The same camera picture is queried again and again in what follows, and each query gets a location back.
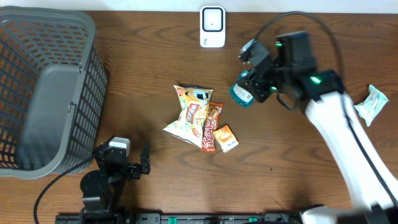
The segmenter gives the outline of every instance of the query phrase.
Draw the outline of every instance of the yellow and white snack bag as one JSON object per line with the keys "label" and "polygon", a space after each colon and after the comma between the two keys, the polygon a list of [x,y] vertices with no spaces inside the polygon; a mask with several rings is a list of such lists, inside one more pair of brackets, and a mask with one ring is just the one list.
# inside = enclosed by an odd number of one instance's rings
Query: yellow and white snack bag
{"label": "yellow and white snack bag", "polygon": [[178,120],[169,124],[163,131],[201,148],[203,123],[207,117],[213,90],[183,88],[176,85],[174,88],[177,91],[182,111]]}

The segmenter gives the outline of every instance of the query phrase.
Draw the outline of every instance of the cable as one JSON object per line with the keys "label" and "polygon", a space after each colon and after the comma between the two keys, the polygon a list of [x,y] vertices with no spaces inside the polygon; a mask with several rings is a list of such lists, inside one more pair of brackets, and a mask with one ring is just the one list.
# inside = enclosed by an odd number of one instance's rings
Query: cable
{"label": "cable", "polygon": [[86,160],[84,160],[83,162],[75,165],[74,167],[68,169],[67,171],[63,172],[62,174],[60,174],[58,177],[56,177],[55,179],[53,179],[42,191],[42,193],[40,193],[39,197],[37,197],[36,203],[35,203],[35,207],[33,208],[33,218],[35,220],[35,224],[39,224],[39,219],[37,218],[37,208],[39,207],[39,202],[42,199],[42,197],[44,196],[44,194],[46,193],[46,191],[54,184],[56,183],[57,180],[61,179],[61,177],[63,177],[64,175],[69,174],[70,172],[74,171],[75,169],[81,167],[82,165],[88,163],[89,161],[93,160],[95,158],[96,154],[93,154],[92,156],[90,156],[89,158],[87,158]]}
{"label": "cable", "polygon": [[[274,17],[273,19],[271,19],[269,22],[267,22],[261,29],[260,31],[257,33],[257,35],[254,37],[254,41],[256,41],[258,39],[258,37],[266,30],[268,29],[271,25],[273,25],[275,22],[279,21],[280,19],[287,17],[287,16],[291,16],[291,15],[301,15],[301,16],[305,16],[307,18],[312,19],[313,21],[317,22],[318,24],[321,25],[323,31],[328,35],[330,42],[333,46],[333,50],[335,51],[335,56],[337,59],[337,66],[338,66],[338,72],[340,74],[341,79],[343,79],[345,77],[345,69],[344,69],[344,63],[343,63],[343,54],[341,53],[341,49],[340,46],[338,45],[338,41],[336,39],[336,37],[333,35],[332,31],[329,29],[329,27],[323,22],[321,21],[317,16],[307,13],[307,12],[300,12],[300,11],[292,11],[292,12],[286,12],[286,13],[282,13],[279,14],[278,16]],[[351,119],[348,116],[347,110],[346,110],[346,105],[345,105],[345,100],[344,100],[344,93],[342,93],[340,95],[340,100],[341,100],[341,106],[343,108],[343,112],[344,112],[344,116],[346,118],[347,121],[347,125],[349,127],[349,130],[351,131],[359,149],[361,150],[363,156],[365,157],[366,161],[368,162],[368,164],[370,165],[372,171],[374,172],[374,174],[376,175],[378,181],[380,182],[380,184],[383,186],[384,190],[387,192],[388,196],[390,197],[392,203],[394,204],[395,208],[398,208],[398,201],[395,198],[394,194],[392,194],[390,188],[388,187],[388,185],[386,184],[386,182],[384,181],[384,179],[381,177],[381,174],[379,173],[379,171],[377,170],[376,166],[373,164],[371,158],[369,157],[368,153],[366,152],[365,148],[363,147],[361,141],[359,140],[358,136],[355,133],[355,130],[353,128],[353,126],[351,125]]]}

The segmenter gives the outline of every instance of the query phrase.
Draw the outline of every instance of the wood grain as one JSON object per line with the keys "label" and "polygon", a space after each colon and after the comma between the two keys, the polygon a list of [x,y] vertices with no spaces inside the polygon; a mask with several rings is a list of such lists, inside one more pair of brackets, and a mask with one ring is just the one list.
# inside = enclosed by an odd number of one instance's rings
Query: wood grain
{"label": "wood grain", "polygon": [[[302,113],[287,111],[274,97],[244,109],[229,96],[230,86],[248,68],[237,58],[239,49],[275,14],[229,13],[226,45],[203,49],[198,13],[87,13],[96,23],[96,48],[109,70],[97,143],[113,134],[129,138],[129,160],[136,162],[145,142],[151,142],[151,173],[127,184],[122,204],[133,211],[165,213],[252,213],[314,203],[350,208],[348,191],[331,153]],[[319,16],[343,48],[345,85],[354,102],[367,97],[369,84],[390,99],[365,130],[397,176],[398,16]],[[335,67],[326,35],[305,18],[286,18],[261,40],[272,46],[275,35],[299,29],[311,33],[320,68]],[[213,88],[212,100],[224,103],[220,126],[231,127],[239,146],[226,154],[206,154],[162,132],[180,112],[174,84]],[[87,171],[96,168],[92,164]],[[59,213],[82,209],[83,175],[64,177],[50,188],[39,206],[41,223],[53,223]],[[0,179],[2,223],[32,223],[34,202],[54,177]]]}

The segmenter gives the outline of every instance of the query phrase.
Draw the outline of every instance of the snack bag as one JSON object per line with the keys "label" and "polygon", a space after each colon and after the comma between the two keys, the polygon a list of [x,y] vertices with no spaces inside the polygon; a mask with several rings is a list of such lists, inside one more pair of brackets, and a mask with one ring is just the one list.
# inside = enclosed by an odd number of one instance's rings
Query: snack bag
{"label": "snack bag", "polygon": [[228,152],[239,144],[228,125],[215,131],[214,138],[217,140],[218,144],[220,144],[223,152]]}
{"label": "snack bag", "polygon": [[194,146],[201,147],[203,123],[206,120],[213,90],[174,86],[181,105],[178,120],[163,130]]}
{"label": "snack bag", "polygon": [[216,152],[213,132],[217,129],[218,120],[220,119],[220,113],[223,106],[223,103],[210,102],[209,112],[205,122],[205,129],[203,131],[203,142],[201,144],[201,149],[204,152]]}
{"label": "snack bag", "polygon": [[366,100],[358,105],[355,109],[360,117],[365,119],[366,125],[369,127],[373,119],[379,114],[381,108],[388,102],[387,97],[376,89],[373,85],[369,85],[369,96]]}

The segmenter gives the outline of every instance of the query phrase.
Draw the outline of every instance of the teal bottle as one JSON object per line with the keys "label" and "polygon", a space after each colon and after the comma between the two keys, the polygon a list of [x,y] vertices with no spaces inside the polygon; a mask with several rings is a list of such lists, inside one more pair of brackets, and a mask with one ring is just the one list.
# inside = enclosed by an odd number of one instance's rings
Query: teal bottle
{"label": "teal bottle", "polygon": [[[238,80],[243,78],[248,73],[249,72],[246,70],[243,71]],[[248,91],[238,86],[236,83],[229,89],[229,94],[239,105],[243,106],[244,108],[248,108],[254,102],[254,97]]]}

